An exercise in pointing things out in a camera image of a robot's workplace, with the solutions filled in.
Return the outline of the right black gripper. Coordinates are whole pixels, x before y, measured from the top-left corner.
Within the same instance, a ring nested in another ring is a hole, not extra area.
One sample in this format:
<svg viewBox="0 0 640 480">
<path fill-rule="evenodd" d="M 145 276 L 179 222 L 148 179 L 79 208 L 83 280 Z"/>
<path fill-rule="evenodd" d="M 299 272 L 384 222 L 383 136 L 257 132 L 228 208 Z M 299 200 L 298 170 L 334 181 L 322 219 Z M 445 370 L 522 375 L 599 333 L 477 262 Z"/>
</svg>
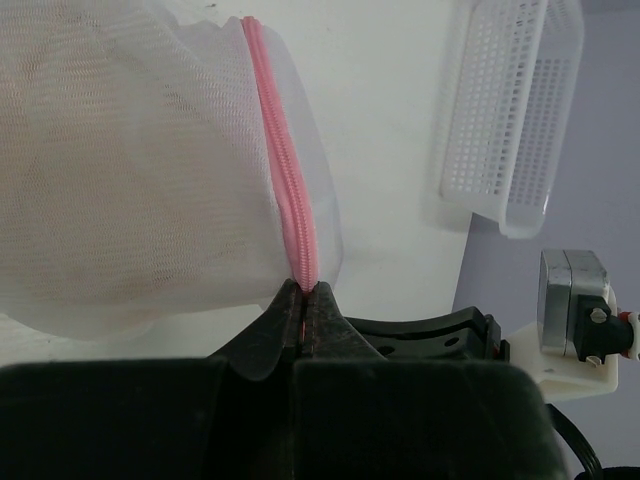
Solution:
<svg viewBox="0 0 640 480">
<path fill-rule="evenodd" d="M 503 359 L 499 324 L 475 307 L 423 320 L 348 322 L 389 360 Z"/>
</svg>

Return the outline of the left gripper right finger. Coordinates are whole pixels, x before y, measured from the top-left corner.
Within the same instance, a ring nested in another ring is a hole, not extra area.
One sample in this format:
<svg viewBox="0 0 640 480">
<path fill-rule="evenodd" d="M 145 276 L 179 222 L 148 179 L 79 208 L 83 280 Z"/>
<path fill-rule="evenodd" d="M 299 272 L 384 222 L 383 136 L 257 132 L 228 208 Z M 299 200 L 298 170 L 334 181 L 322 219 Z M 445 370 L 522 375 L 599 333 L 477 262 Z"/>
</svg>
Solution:
<svg viewBox="0 0 640 480">
<path fill-rule="evenodd" d="M 317 360 L 384 360 L 342 315 L 331 286 L 319 282 L 306 297 L 299 353 Z"/>
</svg>

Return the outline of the white mesh laundry bag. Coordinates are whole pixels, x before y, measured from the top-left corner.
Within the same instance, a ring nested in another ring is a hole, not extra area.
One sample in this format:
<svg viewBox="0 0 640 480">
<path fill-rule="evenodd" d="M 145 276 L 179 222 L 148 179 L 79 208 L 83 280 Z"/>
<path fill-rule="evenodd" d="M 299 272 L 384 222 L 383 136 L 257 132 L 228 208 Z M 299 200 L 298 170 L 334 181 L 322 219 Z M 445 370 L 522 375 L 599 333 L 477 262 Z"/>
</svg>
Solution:
<svg viewBox="0 0 640 480">
<path fill-rule="evenodd" d="M 334 283 L 329 164 L 293 59 L 252 17 L 158 1 L 1 5 L 1 311 L 63 337 Z"/>
</svg>

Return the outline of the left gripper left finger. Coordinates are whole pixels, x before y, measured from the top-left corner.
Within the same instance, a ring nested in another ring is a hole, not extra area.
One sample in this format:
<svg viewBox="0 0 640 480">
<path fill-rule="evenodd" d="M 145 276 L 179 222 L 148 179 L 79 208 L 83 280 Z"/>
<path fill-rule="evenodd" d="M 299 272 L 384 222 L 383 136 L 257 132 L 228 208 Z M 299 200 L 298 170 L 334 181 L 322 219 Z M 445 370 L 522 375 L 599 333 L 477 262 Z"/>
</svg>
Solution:
<svg viewBox="0 0 640 480">
<path fill-rule="evenodd" d="M 210 357 L 225 359 L 244 380 L 264 381 L 280 364 L 299 356 L 305 312 L 305 294 L 296 282 L 286 280 L 258 318 Z"/>
</svg>

